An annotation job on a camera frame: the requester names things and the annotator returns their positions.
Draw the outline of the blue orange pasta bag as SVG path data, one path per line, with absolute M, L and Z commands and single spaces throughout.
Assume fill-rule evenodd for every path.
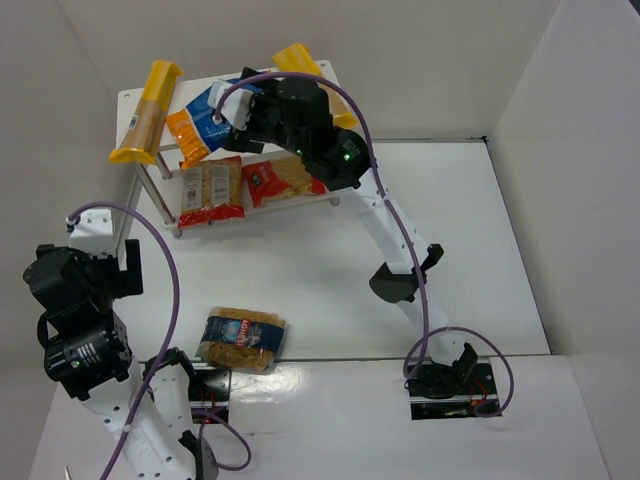
M 166 117 L 166 126 L 183 155 L 183 170 L 195 167 L 208 155 L 222 147 L 230 133 L 230 125 L 213 121 L 215 110 L 208 103 L 208 86 L 181 110 Z

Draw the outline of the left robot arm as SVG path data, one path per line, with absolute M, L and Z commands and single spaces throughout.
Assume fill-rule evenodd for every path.
M 215 479 L 209 443 L 198 437 L 189 405 L 195 372 L 184 352 L 169 349 L 157 376 L 129 346 L 115 300 L 143 292 L 140 247 L 125 243 L 126 267 L 70 247 L 43 244 L 23 279 L 43 306 L 37 338 L 44 370 L 94 413 L 140 479 Z

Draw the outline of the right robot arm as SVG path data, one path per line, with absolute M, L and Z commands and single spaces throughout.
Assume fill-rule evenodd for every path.
M 273 144 L 297 155 L 356 215 L 384 259 L 371 290 L 421 335 L 404 366 L 408 385 L 429 399 L 452 398 L 464 390 L 478 356 L 428 298 L 427 272 L 444 250 L 416 232 L 383 184 L 370 133 L 335 123 L 328 93 L 339 90 L 311 74 L 251 71 L 235 82 L 214 82 L 208 104 L 215 123 L 230 128 L 225 149 L 259 153 Z

